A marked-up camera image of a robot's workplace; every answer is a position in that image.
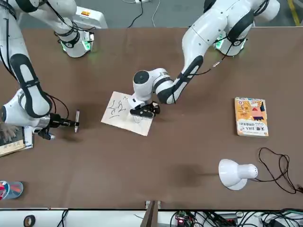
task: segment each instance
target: brown table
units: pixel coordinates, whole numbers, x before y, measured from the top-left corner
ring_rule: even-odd
[[[26,187],[22,197],[0,207],[142,209],[145,200],[160,200],[164,209],[301,208],[303,195],[257,182],[230,191],[217,172],[219,161],[230,158],[255,164],[259,178],[270,179],[257,159],[258,149],[266,146],[290,156],[290,177],[303,184],[303,28],[252,29],[237,57],[197,76],[177,105],[161,106],[148,137],[100,123],[113,91],[133,93],[138,70],[163,67],[173,78],[179,74],[185,31],[97,31],[94,52],[80,59],[64,54],[51,30],[24,31],[43,89],[63,100],[72,118],[80,109],[81,127],[77,134],[56,130],[55,141],[36,137],[34,149],[1,157],[1,179],[23,181]],[[202,70],[221,57],[210,49]],[[18,85],[3,67],[1,78],[3,104]],[[236,135],[236,96],[266,99],[268,139]],[[59,111],[65,114],[63,107]],[[264,159],[278,175],[277,157],[265,154]]]

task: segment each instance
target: power strip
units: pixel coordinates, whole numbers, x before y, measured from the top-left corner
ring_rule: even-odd
[[[152,0],[142,0],[142,3],[149,2],[149,1],[152,1]],[[139,0],[135,0],[135,2],[137,4],[141,4],[141,2]]]

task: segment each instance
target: white lamp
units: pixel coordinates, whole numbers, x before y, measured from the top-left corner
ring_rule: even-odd
[[[247,179],[258,176],[258,169],[253,164],[239,165],[232,160],[222,159],[219,163],[219,176],[225,187],[240,190],[246,185]]]

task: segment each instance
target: marker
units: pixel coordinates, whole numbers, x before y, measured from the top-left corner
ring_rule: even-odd
[[[76,112],[76,123],[79,123],[80,110]],[[78,131],[78,125],[75,125],[75,133]]]

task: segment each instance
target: plastic cup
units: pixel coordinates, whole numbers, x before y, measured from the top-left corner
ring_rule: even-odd
[[[0,181],[0,200],[18,198],[23,192],[23,184],[19,181]]]

